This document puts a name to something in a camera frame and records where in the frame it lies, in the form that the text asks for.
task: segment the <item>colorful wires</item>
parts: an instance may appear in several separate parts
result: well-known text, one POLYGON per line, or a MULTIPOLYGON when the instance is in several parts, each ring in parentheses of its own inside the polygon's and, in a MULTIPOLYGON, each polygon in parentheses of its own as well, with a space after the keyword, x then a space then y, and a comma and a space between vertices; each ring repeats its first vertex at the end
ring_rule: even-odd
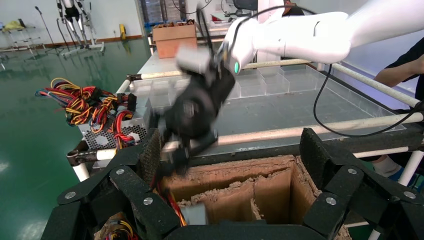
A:
MULTIPOLYGON (((50 87, 36 91, 35 96, 55 100, 64 108, 66 121, 70 126, 89 123, 93 133, 109 131, 109 127, 104 128, 109 125, 109 119, 113 118, 112 112, 116 114, 120 106, 135 111, 137 102, 132 94, 120 93, 116 96, 95 86, 80 87, 62 77, 53 79, 50 87)), ((122 145, 131 143, 128 137, 121 136, 120 139, 122 145)))
POLYGON ((112 129, 116 139, 116 149, 121 150, 123 148, 132 146, 136 143, 134 137, 125 135, 122 133, 121 123, 124 119, 132 119, 133 113, 129 110, 123 110, 118 113, 113 123, 112 129))
POLYGON ((187 222, 184 219, 184 215, 181 212, 180 207, 178 206, 177 201, 175 200, 174 195, 172 194, 172 192, 170 191, 170 189, 166 186, 166 179, 162 178, 161 181, 157 181, 156 177, 158 177, 157 175, 155 175, 153 177, 153 180, 150 184, 150 187, 155 189, 157 194, 167 202, 167 204, 174 210, 175 214, 178 216, 179 218, 179 222, 181 224, 181 227, 187 226, 187 222))
POLYGON ((105 240, 138 240, 139 237, 134 234, 131 225, 123 220, 117 220, 117 225, 120 225, 118 229, 109 232, 104 238, 105 240))

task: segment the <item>green floor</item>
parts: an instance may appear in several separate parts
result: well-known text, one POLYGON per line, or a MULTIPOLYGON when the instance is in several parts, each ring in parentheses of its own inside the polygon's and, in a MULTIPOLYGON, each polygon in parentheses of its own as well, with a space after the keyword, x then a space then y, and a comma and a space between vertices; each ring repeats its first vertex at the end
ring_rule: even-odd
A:
POLYGON ((34 92, 56 77, 115 92, 126 74, 136 74, 150 56, 144 40, 130 41, 126 49, 121 42, 107 43, 104 56, 92 50, 65 60, 38 53, 37 60, 28 60, 29 52, 6 52, 6 70, 0 66, 2 240, 40 239, 56 197, 78 182, 65 155, 82 135, 67 125, 53 100, 36 98, 34 92))

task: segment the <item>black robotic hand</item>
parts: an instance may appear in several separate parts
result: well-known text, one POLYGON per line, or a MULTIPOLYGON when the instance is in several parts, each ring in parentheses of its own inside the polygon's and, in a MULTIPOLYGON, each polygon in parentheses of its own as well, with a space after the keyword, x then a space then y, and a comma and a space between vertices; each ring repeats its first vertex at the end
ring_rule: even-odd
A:
POLYGON ((174 171, 184 174, 189 159, 218 140, 218 133, 212 130, 212 124, 236 81, 222 63, 211 71, 208 76, 192 73, 187 88, 176 98, 172 107, 160 116, 165 122, 162 146, 172 135, 180 138, 180 145, 169 154, 169 161, 161 164, 159 171, 162 176, 170 176, 174 171))

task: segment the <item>brown cardboard box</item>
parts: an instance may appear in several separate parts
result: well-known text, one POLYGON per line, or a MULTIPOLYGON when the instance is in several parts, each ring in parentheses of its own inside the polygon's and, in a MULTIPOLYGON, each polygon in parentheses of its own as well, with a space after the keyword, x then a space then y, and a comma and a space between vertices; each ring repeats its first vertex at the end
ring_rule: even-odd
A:
POLYGON ((194 25, 153 28, 153 41, 160 59, 173 58, 180 44, 197 46, 196 28, 194 25))
MULTIPOLYGON (((300 158, 291 155, 197 166, 168 181, 180 207, 203 203, 211 224, 221 220, 302 224, 321 193, 300 158)), ((336 240, 351 240, 343 226, 336 240)))

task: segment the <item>black cable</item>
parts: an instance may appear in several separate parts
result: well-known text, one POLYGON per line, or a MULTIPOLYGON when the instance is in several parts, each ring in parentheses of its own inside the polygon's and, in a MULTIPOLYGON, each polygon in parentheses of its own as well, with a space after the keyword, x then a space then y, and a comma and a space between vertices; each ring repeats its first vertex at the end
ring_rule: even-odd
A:
POLYGON ((329 128, 328 126, 326 126, 324 123, 322 123, 322 122, 318 119, 318 117, 317 117, 317 103, 318 103, 318 99, 320 98, 321 93, 323 92, 324 87, 326 86, 326 83, 327 83, 327 81, 329 80, 330 72, 331 72, 331 70, 332 70, 332 67, 333 67, 333 65, 332 65, 332 64, 330 64, 329 69, 328 69, 327 76, 325 77, 325 80, 324 80, 324 83, 322 84, 321 89, 319 90, 318 95, 317 95, 317 96, 316 96, 316 98, 315 98, 315 102, 313 103, 313 117, 315 118, 316 122, 317 122, 319 125, 321 125, 323 128, 327 129, 328 131, 330 131, 330 132, 332 132, 332 133, 334 133, 334 134, 338 134, 338 135, 340 135, 340 136, 349 137, 349 138, 362 138, 362 137, 369 137, 369 136, 374 136, 374 135, 377 135, 377 134, 384 133, 385 131, 390 130, 390 129, 392 129, 392 128, 394 128, 394 127, 398 126, 399 124, 403 123, 403 122, 404 122, 405 120, 407 120, 407 119, 408 119, 408 118, 409 118, 412 114, 417 113, 417 112, 418 112, 418 110, 421 108, 421 106, 422 106, 422 105, 423 105, 423 103, 424 103, 424 101, 420 101, 420 102, 418 103, 418 105, 417 105, 416 107, 414 107, 414 108, 413 108, 413 109, 412 109, 412 110, 408 113, 408 115, 406 115, 404 118, 402 118, 401 120, 399 120, 399 121, 398 121, 398 122, 396 122, 395 124, 393 124, 393 125, 391 125, 391 126, 388 126, 388 127, 384 128, 384 129, 382 129, 382 130, 379 130, 379 131, 375 131, 375 132, 371 132, 371 133, 363 134, 363 135, 351 135, 351 134, 345 134, 345 133, 341 133, 341 132, 335 131, 335 130, 333 130, 333 129, 329 128))
MULTIPOLYGON (((276 9, 282 9, 282 8, 284 8, 284 7, 285 7, 285 5, 273 6, 273 7, 267 8, 267 9, 265 9, 265 10, 259 11, 259 12, 255 13, 255 14, 253 14, 252 16, 247 17, 247 18, 245 18, 245 19, 241 20, 241 21, 237 24, 237 27, 235 28, 234 38, 232 39, 231 47, 230 47, 230 49, 228 50, 229 55, 231 55, 231 53, 233 52, 233 48, 234 48, 234 45, 235 45, 235 43, 236 43, 236 39, 237 39, 237 34, 239 33, 239 28, 240 28, 240 26, 241 26, 242 24, 244 24, 245 22, 247 22, 249 19, 255 18, 255 17, 257 17, 257 16, 259 16, 259 15, 261 15, 261 14, 264 14, 264 13, 267 13, 267 12, 269 12, 269 11, 276 10, 276 9)), ((297 6, 297 7, 298 7, 298 8, 300 8, 300 9, 302 9, 303 11, 306 11, 306 12, 308 12, 308 13, 312 14, 312 15, 316 15, 316 14, 317 14, 316 12, 311 11, 311 10, 309 10, 309 9, 306 9, 306 8, 304 8, 304 7, 301 7, 301 6, 297 6)))
POLYGON ((66 39, 65 39, 64 34, 62 33, 61 26, 59 26, 59 18, 56 18, 56 24, 57 24, 57 28, 59 29, 60 35, 62 36, 62 39, 63 39, 63 41, 65 42, 65 45, 66 45, 66 47, 67 47, 67 50, 68 50, 68 51, 70 51, 70 50, 69 50, 69 45, 68 45, 68 43, 66 42, 66 39))
POLYGON ((224 11, 224 8, 223 8, 223 0, 221 0, 221 10, 222 10, 222 12, 223 12, 224 14, 228 14, 226 11, 224 11))
MULTIPOLYGON (((210 3, 212 2, 212 0, 209 0, 207 3, 206 3, 206 5, 204 5, 202 8, 200 8, 200 10, 203 10, 204 8, 206 8, 210 3)), ((173 6, 180 12, 180 13, 182 13, 182 14, 195 14, 196 12, 197 12, 197 9, 196 9, 196 11, 194 11, 194 12, 184 12, 184 11, 181 11, 181 9, 179 9, 178 7, 177 7, 177 5, 175 4, 175 0, 172 0, 172 4, 173 4, 173 6)))
POLYGON ((214 54, 214 46, 212 45, 211 35, 209 34, 208 26, 206 25, 205 14, 202 11, 202 8, 197 7, 197 9, 196 9, 196 17, 197 17, 197 23, 198 23, 198 26, 199 26, 200 34, 201 34, 201 36, 203 38, 206 39, 207 45, 208 45, 209 50, 210 50, 210 53, 213 55, 214 54), (202 21, 203 21, 203 24, 204 24, 204 29, 205 29, 205 32, 206 32, 206 37, 203 34, 203 28, 202 28, 202 23, 200 21, 200 15, 201 15, 201 18, 202 18, 202 21))
MULTIPOLYGON (((232 44, 231 44, 231 47, 230 47, 230 49, 228 50, 228 53, 231 55, 232 54, 232 51, 233 51, 233 48, 234 48, 234 46, 235 46, 235 43, 236 43, 236 39, 237 39, 237 34, 238 34, 238 32, 239 32, 239 28, 240 28, 240 26, 243 24, 243 23, 245 23, 245 22, 247 22, 249 19, 251 19, 251 18, 255 18, 255 17, 257 17, 258 15, 261 15, 261 14, 263 14, 263 13, 266 13, 266 12, 269 12, 269 11, 272 11, 272 10, 276 10, 276 9, 281 9, 281 8, 284 8, 285 7, 285 5, 280 5, 280 6, 273 6, 273 7, 270 7, 270 8, 267 8, 267 9, 265 9, 265 10, 262 10, 262 11, 260 11, 260 12, 257 12, 256 14, 253 14, 252 16, 250 16, 250 17, 248 17, 248 18, 245 18, 245 19, 243 19, 242 21, 240 21, 238 24, 237 24, 237 27, 235 28, 235 32, 234 32, 234 38, 232 39, 232 44)), ((312 14, 312 15, 315 15, 316 13, 315 12, 313 12, 313 11, 311 11, 311 10, 309 10, 309 9, 306 9, 306 8, 304 8, 304 7, 301 7, 301 6, 297 6, 298 8, 300 8, 300 9, 302 9, 303 11, 306 11, 306 12, 308 12, 308 13, 310 13, 310 14, 312 14)), ((417 113, 418 111, 419 111, 419 109, 421 109, 421 106, 423 105, 423 103, 424 103, 424 101, 420 101, 419 103, 418 103, 418 105, 416 105, 404 118, 402 118, 401 120, 399 120, 398 122, 396 122, 395 124, 393 124, 393 125, 391 125, 391 126, 389 126, 389 127, 386 127, 386 128, 384 128, 384 129, 382 129, 382 130, 379 130, 379 131, 376 131, 376 132, 372 132, 372 133, 368 133, 368 134, 363 134, 363 135, 351 135, 351 134, 344 134, 344 133, 341 133, 341 132, 338 132, 338 131, 335 131, 335 130, 333 130, 333 129, 331 129, 331 128, 329 128, 329 127, 327 127, 325 124, 323 124, 319 119, 318 119, 318 117, 317 117, 317 103, 318 103, 318 99, 320 98, 320 95, 321 95, 321 93, 323 92, 323 90, 324 90, 324 87, 326 86, 326 83, 327 83, 327 81, 329 80, 329 77, 330 77, 330 73, 331 73, 331 70, 332 70, 332 67, 333 67, 333 65, 332 64, 330 64, 330 66, 329 66, 329 69, 328 69, 328 73, 327 73, 327 76, 325 77, 325 81, 324 81, 324 83, 322 84, 322 86, 321 86, 321 89, 319 90, 319 92, 318 92, 318 95, 316 96, 316 99, 315 99, 315 102, 314 102, 314 104, 313 104, 313 117, 315 118, 315 120, 316 120, 316 122, 319 124, 319 125, 321 125, 323 128, 325 128, 325 129, 327 129, 328 131, 330 131, 330 132, 332 132, 332 133, 334 133, 334 134, 338 134, 338 135, 340 135, 340 136, 344 136, 344 137, 349 137, 349 138, 362 138, 362 137, 369 137, 369 136, 373 136, 373 135, 377 135, 377 134, 381 134, 381 133, 384 133, 385 131, 387 131, 387 130, 390 130, 390 129, 392 129, 392 128, 394 128, 394 127, 396 127, 396 126, 398 126, 398 125, 400 125, 401 123, 403 123, 405 120, 407 120, 412 114, 414 114, 414 113, 417 113)))

